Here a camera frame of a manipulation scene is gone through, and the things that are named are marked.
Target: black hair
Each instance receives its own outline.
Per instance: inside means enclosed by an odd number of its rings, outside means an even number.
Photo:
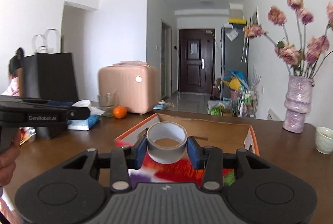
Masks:
[[[12,77],[16,77],[16,70],[22,67],[21,58],[24,57],[24,50],[20,47],[16,50],[16,55],[12,57],[8,64],[8,72]]]

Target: wooden table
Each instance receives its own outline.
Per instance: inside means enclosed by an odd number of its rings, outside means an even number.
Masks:
[[[211,116],[197,113],[163,111],[162,113],[223,121],[228,123],[251,124],[257,137],[260,156],[287,170],[311,184],[318,194],[318,206],[311,224],[332,224],[333,213],[333,158],[315,149],[315,128],[306,124],[302,134],[292,134],[282,129],[282,122]],[[109,152],[114,147],[114,139],[149,117],[129,114],[122,120],[102,119],[92,130],[65,131],[52,140],[37,139],[22,145],[17,159],[16,171],[11,183],[5,187],[11,200],[17,189],[26,181],[67,160],[88,148],[99,152]]]

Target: human hand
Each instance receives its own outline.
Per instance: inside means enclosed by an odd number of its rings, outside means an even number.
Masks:
[[[21,132],[13,138],[9,149],[0,154],[0,186],[8,185],[16,168],[15,159],[20,155]]]

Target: flower vase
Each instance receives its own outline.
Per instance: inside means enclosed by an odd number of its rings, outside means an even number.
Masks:
[[[284,106],[287,108],[283,128],[293,133],[304,129],[305,114],[310,112],[312,96],[311,79],[302,76],[289,76],[288,91]]]

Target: front door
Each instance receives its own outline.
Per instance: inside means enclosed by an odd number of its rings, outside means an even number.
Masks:
[[[179,30],[180,91],[211,94],[214,73],[214,30]]]

